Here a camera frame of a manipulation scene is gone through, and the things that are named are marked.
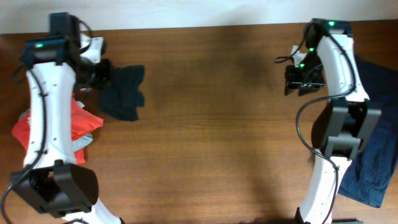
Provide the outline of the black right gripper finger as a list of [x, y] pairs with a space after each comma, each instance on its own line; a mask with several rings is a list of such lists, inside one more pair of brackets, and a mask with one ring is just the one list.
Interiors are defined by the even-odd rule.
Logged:
[[318, 85], [303, 85], [298, 88], [298, 96], [316, 93], [319, 89], [320, 87]]
[[287, 95], [291, 94], [292, 92], [294, 92], [296, 89], [297, 89], [296, 84], [286, 84], [285, 89], [284, 89], [284, 95], [287, 96]]

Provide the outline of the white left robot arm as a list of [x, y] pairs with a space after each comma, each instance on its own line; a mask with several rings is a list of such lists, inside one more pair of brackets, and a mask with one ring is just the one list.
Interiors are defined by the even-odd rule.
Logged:
[[105, 88], [111, 64], [101, 37], [81, 33], [83, 22], [66, 12], [49, 16], [50, 31], [22, 52], [30, 88], [30, 134], [23, 169], [8, 190], [38, 213], [67, 223], [122, 224], [99, 198], [96, 174], [79, 166], [72, 148], [72, 95], [76, 85]]

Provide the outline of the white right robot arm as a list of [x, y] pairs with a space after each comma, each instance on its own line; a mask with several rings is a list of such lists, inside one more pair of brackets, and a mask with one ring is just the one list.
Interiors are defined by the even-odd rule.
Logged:
[[[301, 45], [308, 51], [301, 53]], [[331, 223], [341, 181], [356, 156], [365, 149], [382, 114], [371, 102], [358, 73], [353, 52], [353, 32], [349, 22], [313, 18], [304, 28], [300, 45], [290, 55], [285, 68], [285, 95], [299, 96], [328, 88], [327, 96], [305, 103], [297, 112], [295, 124], [305, 108], [326, 101], [313, 124], [311, 142], [304, 146], [315, 156], [306, 197], [297, 208], [295, 223]]]

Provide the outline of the black t-shirt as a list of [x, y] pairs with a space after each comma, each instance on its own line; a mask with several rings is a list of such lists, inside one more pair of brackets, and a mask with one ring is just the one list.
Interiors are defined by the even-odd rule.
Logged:
[[98, 91], [99, 109], [120, 121], [138, 121], [137, 108], [145, 103], [139, 91], [144, 75], [143, 65], [112, 67], [110, 86]]

